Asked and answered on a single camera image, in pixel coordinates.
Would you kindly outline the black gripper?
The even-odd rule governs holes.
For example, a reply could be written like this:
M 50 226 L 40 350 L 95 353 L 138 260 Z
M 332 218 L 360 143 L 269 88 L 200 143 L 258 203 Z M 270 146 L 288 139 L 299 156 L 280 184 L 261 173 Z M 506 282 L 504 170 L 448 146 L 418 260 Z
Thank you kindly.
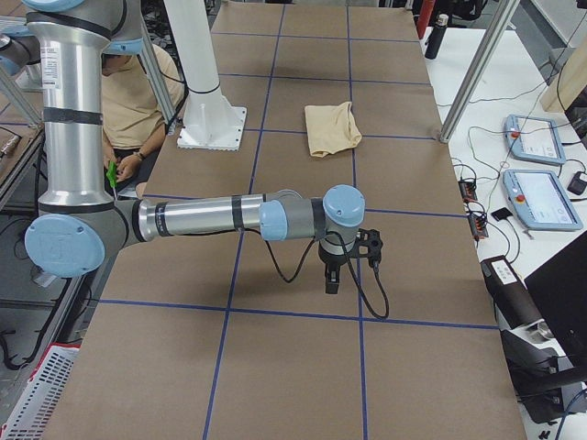
M 344 254 L 331 254 L 324 249 L 318 250 L 318 256 L 325 264 L 325 292 L 337 294 L 340 280 L 340 268 L 346 265 L 349 259 Z

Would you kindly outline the black monitor on arm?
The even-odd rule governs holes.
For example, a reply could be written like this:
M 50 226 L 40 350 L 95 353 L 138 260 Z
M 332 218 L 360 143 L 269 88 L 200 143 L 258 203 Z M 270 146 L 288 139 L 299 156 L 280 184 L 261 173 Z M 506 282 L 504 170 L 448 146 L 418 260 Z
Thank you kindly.
M 565 354 L 586 364 L 586 235 L 581 234 L 525 279 L 526 288 Z

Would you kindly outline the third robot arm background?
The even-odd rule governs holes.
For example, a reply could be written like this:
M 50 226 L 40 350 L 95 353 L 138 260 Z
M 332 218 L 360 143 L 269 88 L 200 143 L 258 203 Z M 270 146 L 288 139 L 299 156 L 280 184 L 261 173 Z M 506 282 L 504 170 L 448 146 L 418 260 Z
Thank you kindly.
M 25 25 L 13 25 L 1 31 L 1 66 L 14 76 L 25 66 L 40 63 L 38 38 Z

